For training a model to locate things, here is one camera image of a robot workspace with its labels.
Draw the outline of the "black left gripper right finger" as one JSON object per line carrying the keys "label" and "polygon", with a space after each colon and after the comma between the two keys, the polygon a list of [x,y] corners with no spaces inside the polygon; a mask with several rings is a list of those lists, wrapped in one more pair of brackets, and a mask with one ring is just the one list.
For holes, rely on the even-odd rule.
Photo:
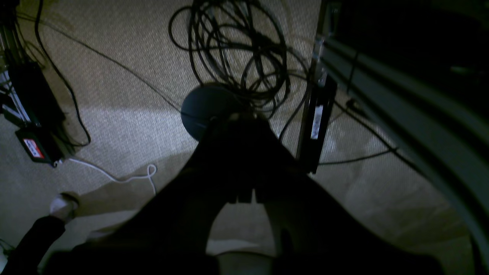
{"label": "black left gripper right finger", "polygon": [[442,275],[441,264],[382,240],[301,171],[267,122],[246,122],[245,152],[277,241],[274,275]]}

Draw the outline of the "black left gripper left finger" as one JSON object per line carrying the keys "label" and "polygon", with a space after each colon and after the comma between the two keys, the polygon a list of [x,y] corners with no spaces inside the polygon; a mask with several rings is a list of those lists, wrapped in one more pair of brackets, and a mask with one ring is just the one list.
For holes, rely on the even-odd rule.
{"label": "black left gripper left finger", "polygon": [[206,246],[213,221],[245,196],[245,127],[212,126],[190,160],[112,235],[76,247],[77,275],[157,275],[216,269]]}

